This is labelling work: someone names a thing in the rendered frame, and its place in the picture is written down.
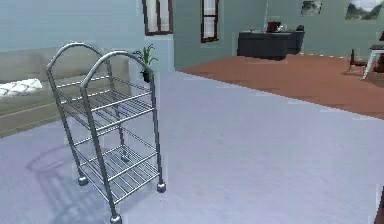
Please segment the dark red laptop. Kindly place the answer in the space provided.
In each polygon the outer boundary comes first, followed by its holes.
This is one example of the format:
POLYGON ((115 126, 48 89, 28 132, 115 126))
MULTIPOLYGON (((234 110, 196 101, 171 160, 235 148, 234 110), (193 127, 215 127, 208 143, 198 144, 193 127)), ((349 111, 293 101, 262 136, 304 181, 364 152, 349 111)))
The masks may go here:
POLYGON ((280 22, 278 21, 269 21, 267 23, 267 29, 266 29, 266 32, 267 33, 273 33, 273 32, 276 32, 278 27, 281 25, 280 22))

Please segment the beige sofa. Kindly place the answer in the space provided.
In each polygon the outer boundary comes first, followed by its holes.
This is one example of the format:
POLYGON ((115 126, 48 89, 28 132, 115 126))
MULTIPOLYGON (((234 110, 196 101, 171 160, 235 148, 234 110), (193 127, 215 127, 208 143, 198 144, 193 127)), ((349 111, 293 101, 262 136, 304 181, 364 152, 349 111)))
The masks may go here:
MULTIPOLYGON (((36 79, 41 87, 5 96, 0 90, 0 138, 38 127, 60 118, 46 67, 58 49, 41 48, 0 52, 0 84, 36 79)), ((82 46, 65 50, 56 59, 52 75, 57 87, 67 96, 80 95, 80 82, 107 52, 104 48, 82 46)))

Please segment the brown framed window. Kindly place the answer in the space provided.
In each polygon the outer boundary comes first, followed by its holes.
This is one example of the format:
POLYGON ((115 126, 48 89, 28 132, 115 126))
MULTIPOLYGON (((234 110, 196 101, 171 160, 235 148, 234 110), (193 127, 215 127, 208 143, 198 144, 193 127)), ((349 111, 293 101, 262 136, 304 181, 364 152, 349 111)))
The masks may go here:
POLYGON ((218 39, 219 0, 201 0, 201 42, 213 42, 218 39))
POLYGON ((146 36, 173 33, 172 0, 142 0, 146 36))

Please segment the dark brown wooden chair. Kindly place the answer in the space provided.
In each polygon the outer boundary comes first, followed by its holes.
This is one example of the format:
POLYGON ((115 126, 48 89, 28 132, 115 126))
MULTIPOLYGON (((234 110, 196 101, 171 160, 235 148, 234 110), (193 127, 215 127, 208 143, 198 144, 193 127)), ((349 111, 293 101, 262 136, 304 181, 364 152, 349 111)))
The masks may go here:
POLYGON ((350 54, 350 60, 349 60, 349 67, 348 72, 352 70, 353 67, 361 67, 362 69, 365 69, 367 66, 367 62, 364 60, 356 60, 355 59, 355 50, 351 50, 350 54))

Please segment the white patterned cushion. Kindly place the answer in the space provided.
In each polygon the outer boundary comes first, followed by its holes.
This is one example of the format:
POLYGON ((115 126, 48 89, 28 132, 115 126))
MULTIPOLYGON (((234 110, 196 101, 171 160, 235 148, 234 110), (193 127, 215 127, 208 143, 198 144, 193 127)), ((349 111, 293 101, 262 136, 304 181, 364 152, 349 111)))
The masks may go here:
POLYGON ((1 83, 0 98, 28 95, 40 91, 42 88, 41 82, 36 78, 1 83))

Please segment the black office chair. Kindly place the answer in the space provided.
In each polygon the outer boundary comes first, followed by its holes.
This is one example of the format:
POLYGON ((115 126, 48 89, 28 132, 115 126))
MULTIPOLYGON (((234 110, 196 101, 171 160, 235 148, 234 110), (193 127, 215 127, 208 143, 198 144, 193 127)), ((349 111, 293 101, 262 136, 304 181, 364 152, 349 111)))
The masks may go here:
POLYGON ((301 51, 304 34, 304 26, 299 25, 295 31, 288 35, 287 48, 289 54, 296 55, 301 51))

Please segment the framed landscape picture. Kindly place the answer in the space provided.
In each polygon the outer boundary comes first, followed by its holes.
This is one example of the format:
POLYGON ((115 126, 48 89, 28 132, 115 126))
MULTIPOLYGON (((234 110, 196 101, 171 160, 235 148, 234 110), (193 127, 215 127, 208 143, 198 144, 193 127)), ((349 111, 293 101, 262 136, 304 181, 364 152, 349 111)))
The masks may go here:
POLYGON ((376 20, 384 8, 384 0, 349 0, 346 20, 376 20))
POLYGON ((319 15, 321 12, 322 0, 304 0, 301 7, 302 16, 319 15))

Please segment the green house plant black pot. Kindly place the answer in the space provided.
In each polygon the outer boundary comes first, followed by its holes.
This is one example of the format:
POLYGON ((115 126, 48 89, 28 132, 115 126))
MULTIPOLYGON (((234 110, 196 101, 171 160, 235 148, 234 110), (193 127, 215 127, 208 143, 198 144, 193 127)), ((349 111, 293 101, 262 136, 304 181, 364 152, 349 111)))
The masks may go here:
MULTIPOLYGON (((153 44, 150 44, 149 46, 147 47, 144 47, 142 50, 137 50, 137 51, 134 51, 133 54, 138 58, 140 59, 146 66, 150 67, 151 66, 151 63, 153 61, 157 61, 157 58, 155 58, 153 55, 152 55, 152 51, 155 49, 154 45, 153 44)), ((146 83, 149 83, 150 82, 150 75, 149 73, 146 71, 145 68, 143 68, 141 70, 141 74, 143 76, 143 80, 146 82, 146 83)))

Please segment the dark grey desk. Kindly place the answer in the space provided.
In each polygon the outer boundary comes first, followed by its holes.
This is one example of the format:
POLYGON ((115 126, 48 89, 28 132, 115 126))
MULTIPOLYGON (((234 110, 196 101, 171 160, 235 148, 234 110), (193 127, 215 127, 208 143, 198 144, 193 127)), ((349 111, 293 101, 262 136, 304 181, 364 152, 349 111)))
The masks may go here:
POLYGON ((283 60, 288 54, 290 33, 241 32, 238 37, 238 56, 283 60))

